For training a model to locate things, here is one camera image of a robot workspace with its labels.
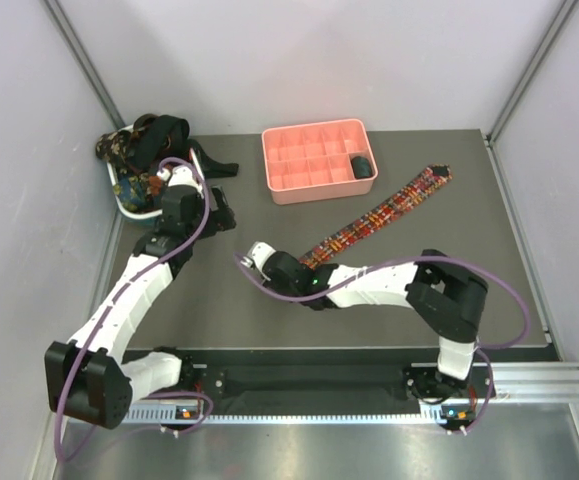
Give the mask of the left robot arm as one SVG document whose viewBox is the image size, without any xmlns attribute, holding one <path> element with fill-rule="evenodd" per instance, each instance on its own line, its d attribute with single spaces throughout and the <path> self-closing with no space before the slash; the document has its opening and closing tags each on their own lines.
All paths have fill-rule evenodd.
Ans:
<svg viewBox="0 0 579 480">
<path fill-rule="evenodd" d="M 162 215 L 136 242 L 125 269 L 94 315 L 66 343 L 53 342 L 44 356 L 49 407 L 54 413 L 113 429 L 130 406 L 168 390 L 185 396 L 196 374 L 172 350 L 158 348 L 131 362 L 129 341 L 158 296 L 193 255 L 193 245 L 236 226 L 219 186 L 210 189 L 208 210 L 197 187 L 166 192 Z"/>
</svg>

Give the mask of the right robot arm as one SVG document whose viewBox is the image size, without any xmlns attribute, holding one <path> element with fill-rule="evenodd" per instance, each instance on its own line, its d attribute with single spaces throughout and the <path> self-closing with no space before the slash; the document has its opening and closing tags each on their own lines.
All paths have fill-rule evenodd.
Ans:
<svg viewBox="0 0 579 480">
<path fill-rule="evenodd" d="M 411 309 L 439 336 L 435 380 L 456 396 L 473 380 L 471 366 L 488 284 L 452 263 L 407 262 L 372 270 L 322 264 L 310 267 L 267 244 L 253 254 L 263 285 L 286 297 L 300 297 L 315 311 L 355 306 Z"/>
</svg>

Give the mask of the red multicolour checked tie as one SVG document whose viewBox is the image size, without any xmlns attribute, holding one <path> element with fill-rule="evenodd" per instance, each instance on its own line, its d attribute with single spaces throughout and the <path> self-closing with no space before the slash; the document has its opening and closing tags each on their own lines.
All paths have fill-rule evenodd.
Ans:
<svg viewBox="0 0 579 480">
<path fill-rule="evenodd" d="M 365 214 L 325 237 L 299 258 L 311 269 L 332 260 L 335 256 L 368 238 L 382 228 L 411 212 L 452 180 L 449 165 L 432 164 L 393 195 Z"/>
</svg>

